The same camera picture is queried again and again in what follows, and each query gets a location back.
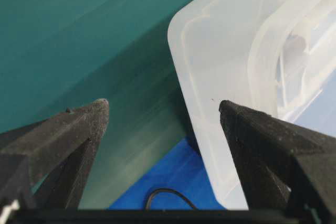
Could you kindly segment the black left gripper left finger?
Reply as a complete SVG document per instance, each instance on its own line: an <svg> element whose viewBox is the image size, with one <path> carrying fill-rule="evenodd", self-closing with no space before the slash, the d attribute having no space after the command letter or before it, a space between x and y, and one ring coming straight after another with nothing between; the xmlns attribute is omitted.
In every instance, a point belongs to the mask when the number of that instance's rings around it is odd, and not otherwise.
<svg viewBox="0 0 336 224"><path fill-rule="evenodd" d="M76 209L109 123L109 102L1 134L1 206Z"/></svg>

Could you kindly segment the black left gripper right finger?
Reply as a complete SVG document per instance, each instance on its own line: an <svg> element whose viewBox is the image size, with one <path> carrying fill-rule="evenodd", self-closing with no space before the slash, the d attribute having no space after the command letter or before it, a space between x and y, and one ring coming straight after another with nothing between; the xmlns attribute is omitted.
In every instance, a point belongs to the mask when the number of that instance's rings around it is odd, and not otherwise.
<svg viewBox="0 0 336 224"><path fill-rule="evenodd" d="M219 106L251 209L335 210L335 138L224 100Z"/></svg>

